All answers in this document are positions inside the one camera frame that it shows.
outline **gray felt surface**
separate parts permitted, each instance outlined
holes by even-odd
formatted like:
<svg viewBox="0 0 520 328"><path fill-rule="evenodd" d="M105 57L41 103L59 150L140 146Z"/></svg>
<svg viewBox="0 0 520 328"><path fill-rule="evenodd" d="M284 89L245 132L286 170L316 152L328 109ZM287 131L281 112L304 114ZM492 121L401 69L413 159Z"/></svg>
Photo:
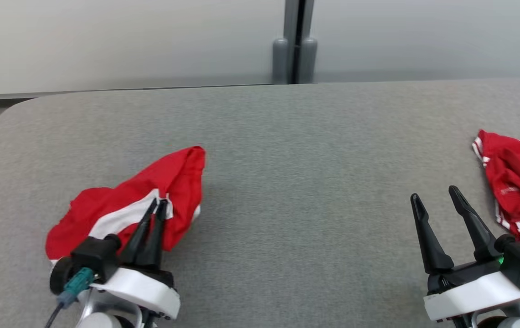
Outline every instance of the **gray felt surface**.
<svg viewBox="0 0 520 328"><path fill-rule="evenodd" d="M427 319L409 196L445 251L473 260L457 185L496 235L470 143L520 138L520 80L112 91L22 102L0 116L0 327L54 307L45 236L83 189L207 149L202 214L165 258L175 327L451 327ZM55 328L72 328L79 306Z"/></svg>

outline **teal connector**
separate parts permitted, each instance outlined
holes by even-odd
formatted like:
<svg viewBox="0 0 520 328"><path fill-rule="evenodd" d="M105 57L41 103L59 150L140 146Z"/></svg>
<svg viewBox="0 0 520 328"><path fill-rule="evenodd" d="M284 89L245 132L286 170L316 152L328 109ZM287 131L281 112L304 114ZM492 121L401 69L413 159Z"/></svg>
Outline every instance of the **teal connector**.
<svg viewBox="0 0 520 328"><path fill-rule="evenodd" d="M57 303L68 308L83 290L93 283L93 271L90 268L81 268L67 283L62 293L57 297Z"/></svg>

